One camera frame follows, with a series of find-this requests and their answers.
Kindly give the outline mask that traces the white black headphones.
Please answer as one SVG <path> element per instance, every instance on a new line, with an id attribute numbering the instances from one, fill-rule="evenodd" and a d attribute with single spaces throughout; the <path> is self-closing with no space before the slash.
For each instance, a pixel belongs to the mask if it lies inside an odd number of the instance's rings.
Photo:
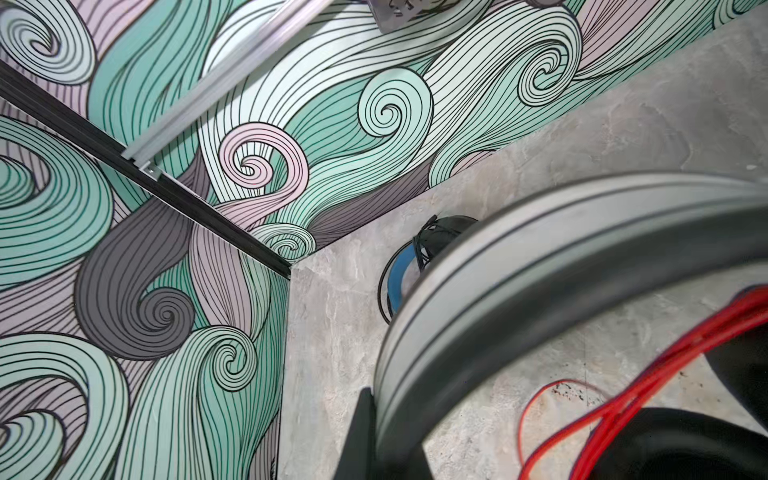
<path id="1" fill-rule="evenodd" d="M 474 224 L 410 290 L 374 376 L 375 460 L 403 468 L 486 379 L 637 296 L 767 257 L 767 186 L 625 173 L 517 201 Z"/>

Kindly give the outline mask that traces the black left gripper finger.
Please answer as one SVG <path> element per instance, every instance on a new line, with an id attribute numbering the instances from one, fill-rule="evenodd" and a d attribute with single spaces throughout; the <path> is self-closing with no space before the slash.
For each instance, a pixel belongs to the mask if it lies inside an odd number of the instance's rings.
<path id="1" fill-rule="evenodd" d="M 334 480 L 369 480 L 374 478 L 376 408 L 370 387 L 358 396 Z"/>

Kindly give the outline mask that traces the black blue gaming headset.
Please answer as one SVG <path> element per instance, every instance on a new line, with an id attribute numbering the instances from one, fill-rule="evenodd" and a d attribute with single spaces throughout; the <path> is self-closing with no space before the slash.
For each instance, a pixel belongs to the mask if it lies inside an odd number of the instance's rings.
<path id="1" fill-rule="evenodd" d="M 412 237 L 388 259 L 377 283 L 377 307 L 389 325 L 404 302 L 403 281 L 411 264 L 423 273 L 451 243 L 477 219 L 466 215 L 438 217 L 432 215 Z"/>

